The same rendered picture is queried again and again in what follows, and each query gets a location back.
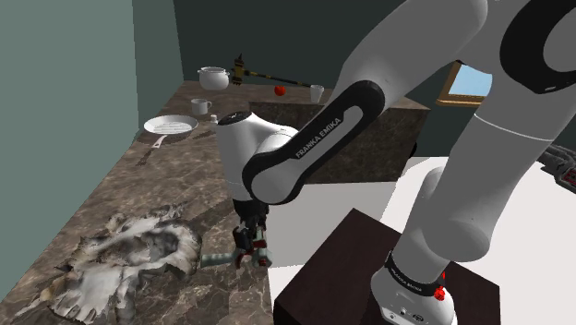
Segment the yellow black mallet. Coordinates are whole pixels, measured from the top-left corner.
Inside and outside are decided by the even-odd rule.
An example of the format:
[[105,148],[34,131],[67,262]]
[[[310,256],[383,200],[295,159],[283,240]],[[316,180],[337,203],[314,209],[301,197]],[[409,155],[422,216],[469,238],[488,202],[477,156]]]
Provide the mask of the yellow black mallet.
[[234,85],[237,85],[237,86],[240,86],[243,84],[244,77],[258,77],[258,78],[270,79],[270,80],[279,81],[279,82],[292,84],[292,85],[296,85],[296,86],[301,86],[301,87],[308,87],[308,88],[311,87],[311,84],[308,84],[305,82],[290,80],[290,79],[286,79],[286,78],[278,78],[278,77],[274,77],[271,75],[261,74],[261,73],[246,69],[242,54],[238,55],[235,58],[234,66],[230,69],[230,72],[232,73],[232,82]]

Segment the dark robot stand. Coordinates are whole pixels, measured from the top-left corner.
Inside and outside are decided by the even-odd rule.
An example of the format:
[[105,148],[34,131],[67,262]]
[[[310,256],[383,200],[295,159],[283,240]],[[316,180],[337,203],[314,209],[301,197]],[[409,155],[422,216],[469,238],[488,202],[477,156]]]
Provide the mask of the dark robot stand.
[[[274,325],[425,325],[411,310],[396,307],[381,316],[370,278],[385,262],[400,234],[356,209],[351,210],[304,267],[275,298]],[[446,297],[455,303],[457,325],[502,325],[499,287],[452,262]]]

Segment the wooden framed window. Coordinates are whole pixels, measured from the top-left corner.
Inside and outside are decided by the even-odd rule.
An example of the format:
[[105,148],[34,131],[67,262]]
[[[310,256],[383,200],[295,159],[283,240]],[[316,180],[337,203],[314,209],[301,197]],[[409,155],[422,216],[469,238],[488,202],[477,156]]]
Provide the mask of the wooden framed window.
[[436,99],[436,104],[477,108],[490,91],[492,76],[455,61]]

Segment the grey object with red patch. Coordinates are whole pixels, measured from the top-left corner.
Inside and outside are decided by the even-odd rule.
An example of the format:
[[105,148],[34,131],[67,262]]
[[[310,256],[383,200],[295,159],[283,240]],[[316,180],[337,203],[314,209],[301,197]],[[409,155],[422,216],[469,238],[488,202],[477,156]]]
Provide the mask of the grey object with red patch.
[[576,151],[551,144],[537,161],[541,170],[552,175],[555,182],[576,194]]

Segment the white frying pan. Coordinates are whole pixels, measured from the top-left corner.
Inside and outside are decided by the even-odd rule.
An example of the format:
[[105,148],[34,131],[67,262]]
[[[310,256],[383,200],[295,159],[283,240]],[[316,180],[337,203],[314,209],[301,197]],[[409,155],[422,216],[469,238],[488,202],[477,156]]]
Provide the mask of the white frying pan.
[[159,135],[152,145],[153,149],[158,149],[166,138],[193,131],[198,126],[198,120],[188,115],[168,114],[153,117],[143,126],[146,131]]

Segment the white pot with lid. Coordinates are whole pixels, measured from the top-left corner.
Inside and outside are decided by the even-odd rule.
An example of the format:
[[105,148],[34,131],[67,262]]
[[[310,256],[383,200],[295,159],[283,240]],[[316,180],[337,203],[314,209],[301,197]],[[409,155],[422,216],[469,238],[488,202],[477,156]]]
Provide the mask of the white pot with lid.
[[204,66],[198,70],[198,80],[204,90],[225,90],[230,73],[221,67]]

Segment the grey tool with red parts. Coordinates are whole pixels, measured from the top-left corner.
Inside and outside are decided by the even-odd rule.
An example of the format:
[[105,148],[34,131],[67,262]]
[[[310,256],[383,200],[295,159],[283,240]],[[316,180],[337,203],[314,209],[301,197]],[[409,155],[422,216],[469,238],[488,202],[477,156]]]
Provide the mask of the grey tool with red parts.
[[203,254],[200,267],[206,268],[223,264],[233,264],[240,268],[244,257],[250,257],[255,268],[268,268],[272,264],[272,254],[268,249],[266,229],[257,225],[255,228],[235,227],[233,229],[235,249],[232,253]]

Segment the crumpled white grey cloth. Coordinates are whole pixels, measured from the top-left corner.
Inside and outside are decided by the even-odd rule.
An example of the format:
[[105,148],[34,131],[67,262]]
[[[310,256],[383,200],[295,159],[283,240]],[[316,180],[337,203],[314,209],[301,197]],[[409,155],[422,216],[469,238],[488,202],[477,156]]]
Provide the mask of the crumpled white grey cloth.
[[182,279],[198,268],[202,239],[182,219],[186,205],[163,205],[140,216],[112,215],[100,235],[80,239],[57,266],[63,274],[15,316],[45,305],[80,325],[99,325],[110,312],[114,325],[133,325],[138,290],[167,271]]

